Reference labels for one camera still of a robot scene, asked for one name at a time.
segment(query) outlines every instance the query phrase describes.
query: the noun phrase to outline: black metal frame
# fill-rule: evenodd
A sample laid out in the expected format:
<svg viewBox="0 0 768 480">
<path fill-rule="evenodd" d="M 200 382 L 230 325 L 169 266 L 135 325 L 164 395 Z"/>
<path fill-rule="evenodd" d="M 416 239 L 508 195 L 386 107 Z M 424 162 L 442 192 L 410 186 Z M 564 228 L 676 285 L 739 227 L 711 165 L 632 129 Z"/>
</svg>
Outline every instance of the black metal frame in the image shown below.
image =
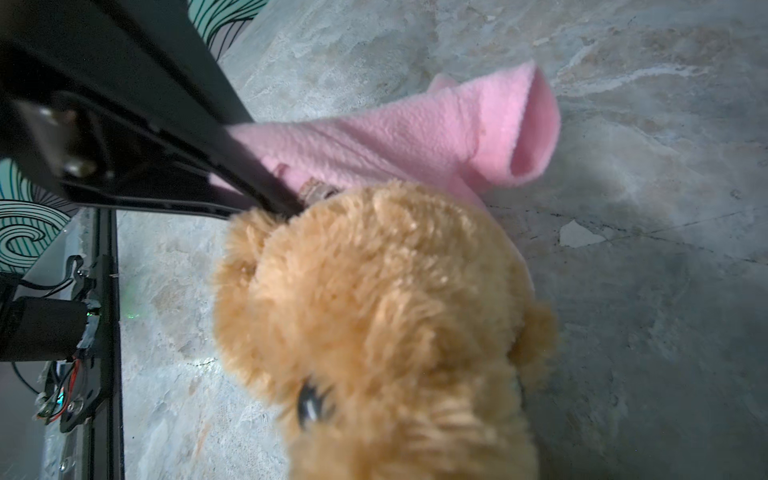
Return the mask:
<svg viewBox="0 0 768 480">
<path fill-rule="evenodd" d="M 124 477 L 117 231 L 112 209 L 293 216 L 297 199 L 225 131 L 251 121 L 187 20 L 185 2 L 0 2 L 0 154 L 59 197 L 100 207 L 88 371 L 61 417 L 89 479 Z M 213 187 L 216 174 L 240 193 Z M 82 295 L 76 298 L 83 300 Z"/>
</svg>

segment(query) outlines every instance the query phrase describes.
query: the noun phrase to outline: pink cloth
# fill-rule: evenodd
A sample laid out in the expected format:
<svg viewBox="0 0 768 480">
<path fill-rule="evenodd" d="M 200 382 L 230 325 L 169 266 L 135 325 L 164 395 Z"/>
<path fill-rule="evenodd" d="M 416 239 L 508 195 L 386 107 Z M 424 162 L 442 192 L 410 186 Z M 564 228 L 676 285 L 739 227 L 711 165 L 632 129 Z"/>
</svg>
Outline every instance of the pink cloth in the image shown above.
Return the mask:
<svg viewBox="0 0 768 480">
<path fill-rule="evenodd" d="M 490 187 L 541 175 L 559 131 L 557 102 L 533 62 L 464 84 L 440 74 L 424 94 L 343 117 L 230 128 L 293 192 L 310 178 L 341 188 L 399 178 L 478 205 Z"/>
</svg>

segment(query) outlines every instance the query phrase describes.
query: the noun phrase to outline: black plastic eye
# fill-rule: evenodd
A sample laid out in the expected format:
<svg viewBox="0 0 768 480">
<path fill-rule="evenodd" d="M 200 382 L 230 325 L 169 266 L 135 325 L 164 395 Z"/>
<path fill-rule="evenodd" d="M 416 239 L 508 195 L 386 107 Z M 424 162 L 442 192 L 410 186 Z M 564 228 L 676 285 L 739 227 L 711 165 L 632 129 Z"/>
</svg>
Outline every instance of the black plastic eye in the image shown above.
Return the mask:
<svg viewBox="0 0 768 480">
<path fill-rule="evenodd" d="M 299 391 L 298 409 L 299 427 L 306 428 L 308 422 L 319 422 L 323 419 L 323 401 L 326 394 L 320 395 L 317 387 L 308 379 L 304 381 Z"/>
</svg>

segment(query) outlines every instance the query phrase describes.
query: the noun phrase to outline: gray floor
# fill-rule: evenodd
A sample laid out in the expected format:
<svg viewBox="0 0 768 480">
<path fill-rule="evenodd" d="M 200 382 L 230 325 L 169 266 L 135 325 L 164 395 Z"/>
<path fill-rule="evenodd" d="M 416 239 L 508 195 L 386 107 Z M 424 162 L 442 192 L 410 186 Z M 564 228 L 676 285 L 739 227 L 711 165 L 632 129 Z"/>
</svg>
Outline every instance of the gray floor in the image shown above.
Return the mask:
<svg viewBox="0 0 768 480">
<path fill-rule="evenodd" d="M 561 318 L 528 402 L 545 478 L 766 478 L 768 2 L 273 0 L 223 60 L 261 121 L 535 58 L 549 171 L 486 197 Z M 283 478 L 274 412 L 220 369 L 224 223 L 122 214 L 130 479 Z"/>
</svg>

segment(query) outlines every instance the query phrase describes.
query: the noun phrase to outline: brown plush toy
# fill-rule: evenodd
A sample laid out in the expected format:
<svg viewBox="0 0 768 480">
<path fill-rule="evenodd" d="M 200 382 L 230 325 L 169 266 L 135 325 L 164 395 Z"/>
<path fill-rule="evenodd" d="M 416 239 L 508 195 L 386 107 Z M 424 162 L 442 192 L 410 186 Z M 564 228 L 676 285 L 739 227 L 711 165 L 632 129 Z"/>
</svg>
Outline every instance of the brown plush toy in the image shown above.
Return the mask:
<svg viewBox="0 0 768 480">
<path fill-rule="evenodd" d="M 393 182 L 236 217 L 226 369 L 283 407 L 294 479 L 536 478 L 521 391 L 557 329 L 484 211 Z"/>
</svg>

